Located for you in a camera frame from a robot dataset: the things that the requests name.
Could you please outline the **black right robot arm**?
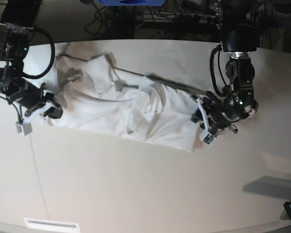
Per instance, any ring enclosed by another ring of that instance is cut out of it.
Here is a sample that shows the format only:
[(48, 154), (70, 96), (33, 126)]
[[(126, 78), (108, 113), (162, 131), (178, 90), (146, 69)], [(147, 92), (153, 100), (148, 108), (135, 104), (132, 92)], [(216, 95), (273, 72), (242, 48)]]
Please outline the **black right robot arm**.
[[(55, 95), (46, 91), (45, 83), (36, 87), (29, 82), (46, 76), (55, 61), (55, 45), (51, 35), (36, 26), (41, 6), (40, 0), (8, 0), (5, 4), (0, 21), (3, 27), (0, 36), (0, 98), (9, 105), (18, 103), (27, 108), (27, 116), (41, 110), (43, 116), (59, 119), (63, 110), (55, 101)], [(29, 75), (23, 70), (31, 33), (44, 35), (51, 49), (49, 64), (38, 75)]]

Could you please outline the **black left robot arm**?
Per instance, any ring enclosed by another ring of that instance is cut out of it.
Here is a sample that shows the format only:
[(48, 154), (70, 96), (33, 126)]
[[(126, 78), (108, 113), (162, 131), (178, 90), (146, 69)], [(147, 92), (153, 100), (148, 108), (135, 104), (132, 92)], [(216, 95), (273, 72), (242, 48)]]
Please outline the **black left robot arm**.
[[(255, 115), (259, 104), (255, 99), (255, 69), (249, 56), (257, 50), (254, 28), (247, 20), (253, 6), (251, 0), (216, 0), (217, 28), (220, 43), (210, 54), (210, 77), (213, 92), (194, 97), (200, 104), (191, 121), (201, 122), (206, 134), (216, 137), (225, 130), (238, 132), (236, 122)], [(214, 58), (221, 52), (229, 54), (225, 73), (229, 82), (220, 90), (214, 74)]]

